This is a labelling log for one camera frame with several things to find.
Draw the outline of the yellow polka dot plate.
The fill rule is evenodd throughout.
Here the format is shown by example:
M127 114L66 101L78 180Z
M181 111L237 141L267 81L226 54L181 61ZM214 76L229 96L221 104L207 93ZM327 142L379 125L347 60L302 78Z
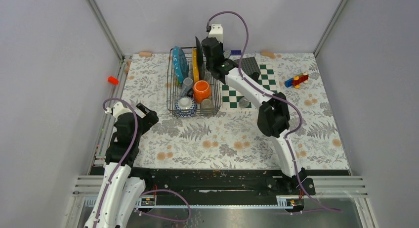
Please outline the yellow polka dot plate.
M199 68L198 68L198 62L197 62L197 49L192 48L192 69L193 69L193 80L194 83L198 82L200 80L199 76Z

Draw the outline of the black floral square plate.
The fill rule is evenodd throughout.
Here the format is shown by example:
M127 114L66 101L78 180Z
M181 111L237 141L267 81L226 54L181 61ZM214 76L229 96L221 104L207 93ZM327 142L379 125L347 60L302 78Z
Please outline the black floral square plate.
M205 66L204 66L204 54L200 40L198 37L195 37L196 41L196 63L198 66L199 78L200 80L205 79Z

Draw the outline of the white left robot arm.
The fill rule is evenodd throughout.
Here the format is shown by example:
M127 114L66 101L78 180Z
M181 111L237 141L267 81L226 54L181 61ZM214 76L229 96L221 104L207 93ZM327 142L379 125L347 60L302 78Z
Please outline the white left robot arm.
M131 177L133 163L139 154L141 136L155 125L157 113L142 103L136 108L144 115L135 113L132 106L118 100L106 113L115 119L116 131L106 150L104 176L93 210L85 222L86 228L125 228L140 194L153 189L150 177Z

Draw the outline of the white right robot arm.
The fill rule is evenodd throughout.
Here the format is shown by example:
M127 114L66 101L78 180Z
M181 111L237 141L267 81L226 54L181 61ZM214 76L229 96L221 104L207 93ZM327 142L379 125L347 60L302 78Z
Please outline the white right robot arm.
M298 193L303 188L305 169L297 162L290 138L289 107L293 104L283 93L274 94L257 84L236 62L224 56L221 24L208 24L207 33L201 42L206 68L214 79L238 91L258 109L257 127L269 137L279 156L284 190L290 194Z

